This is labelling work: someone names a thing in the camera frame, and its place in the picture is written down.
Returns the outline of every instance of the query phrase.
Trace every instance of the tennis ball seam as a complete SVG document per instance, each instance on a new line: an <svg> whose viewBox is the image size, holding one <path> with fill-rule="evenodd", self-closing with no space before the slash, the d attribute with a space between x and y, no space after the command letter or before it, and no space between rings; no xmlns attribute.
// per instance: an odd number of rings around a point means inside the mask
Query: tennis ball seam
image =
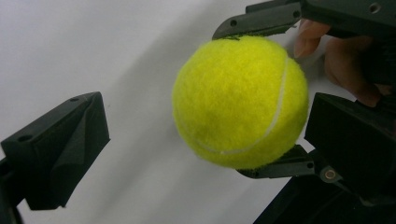
<svg viewBox="0 0 396 224"><path fill-rule="evenodd" d="M203 149L212 152L212 153L216 153L216 154L221 154L221 155L230 155L230 154L238 154L238 153L244 153L247 152L249 150L251 150L252 148L254 148L257 144L260 143L260 141L262 141L265 137L268 136L268 134L274 129L274 127L276 126L277 120L279 118L280 115L280 111L281 111L281 107L282 107L282 103L283 103L283 96L285 94L285 85L286 85L286 77L287 77L287 67L288 67L288 61L289 61L289 57L288 55L286 55L286 59L285 59L285 64L283 67L283 73L281 76L281 82L280 82L280 87L279 87L279 95L277 98L277 103L276 103L276 112L271 120L270 125L267 127L267 129L265 130L264 134L256 139L256 141L254 143L252 143L251 145L249 145L248 147L244 147L244 148L238 148L238 149L233 149L233 150L222 150L222 151L217 151L215 149L213 149L212 147L202 143L201 141L198 141L195 138L192 138L194 142L196 142L200 147L202 147ZM183 129L186 131L186 133L191 134L190 132L187 131L185 125L183 122L181 122L181 126L183 127Z"/></svg>

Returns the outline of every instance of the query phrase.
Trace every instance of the white background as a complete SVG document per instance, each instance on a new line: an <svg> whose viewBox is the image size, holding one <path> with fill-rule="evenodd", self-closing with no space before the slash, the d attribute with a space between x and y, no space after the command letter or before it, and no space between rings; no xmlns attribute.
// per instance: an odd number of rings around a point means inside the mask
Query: white background
<svg viewBox="0 0 396 224"><path fill-rule="evenodd" d="M177 134L170 96L195 50L259 2L0 1L0 140L91 91L103 94L111 137L66 208L33 212L23 201L25 222L252 223L289 179L198 159ZM292 52L296 32L271 38ZM350 97L323 75L323 45L298 60L311 102L316 91Z"/></svg>

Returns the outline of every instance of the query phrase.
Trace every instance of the yellow tennis ball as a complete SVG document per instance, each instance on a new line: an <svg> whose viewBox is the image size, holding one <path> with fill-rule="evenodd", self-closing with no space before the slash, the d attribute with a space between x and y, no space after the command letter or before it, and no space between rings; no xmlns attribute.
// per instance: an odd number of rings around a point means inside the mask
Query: yellow tennis ball
<svg viewBox="0 0 396 224"><path fill-rule="evenodd" d="M179 71L172 93L179 134L215 164L254 169L291 149L306 122L304 73L264 37L201 46Z"/></svg>

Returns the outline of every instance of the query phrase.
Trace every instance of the finger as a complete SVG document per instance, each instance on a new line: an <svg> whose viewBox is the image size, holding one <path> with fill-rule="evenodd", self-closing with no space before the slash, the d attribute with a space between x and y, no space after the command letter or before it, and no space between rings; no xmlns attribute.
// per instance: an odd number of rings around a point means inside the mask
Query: finger
<svg viewBox="0 0 396 224"><path fill-rule="evenodd" d="M370 37L331 39L326 47L325 72L329 80L351 92L361 103L375 107L381 98L378 88L362 75L361 53L372 43Z"/></svg>
<svg viewBox="0 0 396 224"><path fill-rule="evenodd" d="M294 44L294 57L304 57L313 53L320 38L329 32L330 26L310 20L300 22L299 34Z"/></svg>

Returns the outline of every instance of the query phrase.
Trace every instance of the human hand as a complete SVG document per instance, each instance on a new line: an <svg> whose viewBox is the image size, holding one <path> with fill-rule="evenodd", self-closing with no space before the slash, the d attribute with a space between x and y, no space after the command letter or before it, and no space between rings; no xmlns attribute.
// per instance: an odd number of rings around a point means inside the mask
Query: human hand
<svg viewBox="0 0 396 224"><path fill-rule="evenodd" d="M298 58L313 53L330 28L326 24L302 20L294 45L294 56ZM332 83L348 90L362 104L375 107L382 95L375 84L363 77L360 60L361 54L372 43L373 39L368 36L330 39L325 50L325 74Z"/></svg>

